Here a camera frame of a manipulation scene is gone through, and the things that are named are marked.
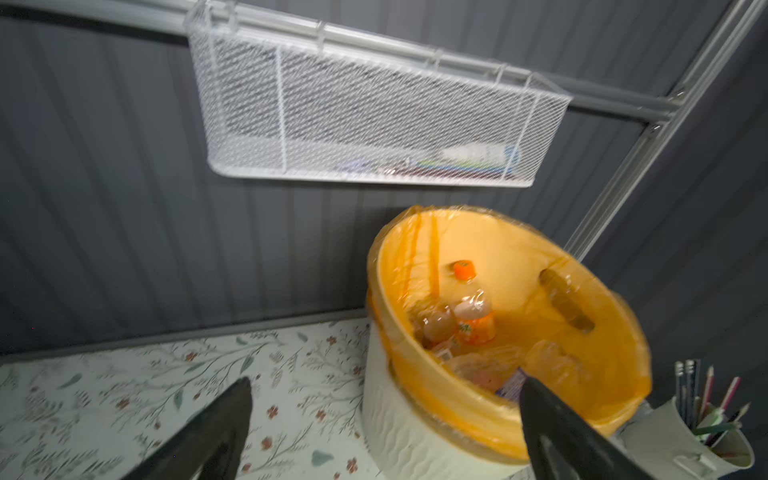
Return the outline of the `orange soda label bottle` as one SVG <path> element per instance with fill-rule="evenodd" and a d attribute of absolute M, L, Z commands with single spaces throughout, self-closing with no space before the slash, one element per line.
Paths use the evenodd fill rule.
<path fill-rule="evenodd" d="M 457 325 L 459 340 L 470 346 L 486 344 L 496 337 L 493 308 L 486 289 L 479 283 L 470 260 L 452 264 L 453 278 L 447 286 L 448 302 Z"/>

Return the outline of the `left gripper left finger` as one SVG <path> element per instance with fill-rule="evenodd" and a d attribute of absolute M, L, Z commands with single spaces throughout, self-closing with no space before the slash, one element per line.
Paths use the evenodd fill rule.
<path fill-rule="evenodd" d="M 252 386 L 242 377 L 200 410 L 127 479 L 234 479 L 249 434 Z"/>

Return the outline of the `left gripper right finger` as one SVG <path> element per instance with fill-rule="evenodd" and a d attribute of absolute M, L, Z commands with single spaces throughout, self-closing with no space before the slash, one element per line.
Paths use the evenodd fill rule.
<path fill-rule="evenodd" d="M 532 377 L 523 383 L 520 412 L 530 464 L 537 479 L 650 477 Z"/>

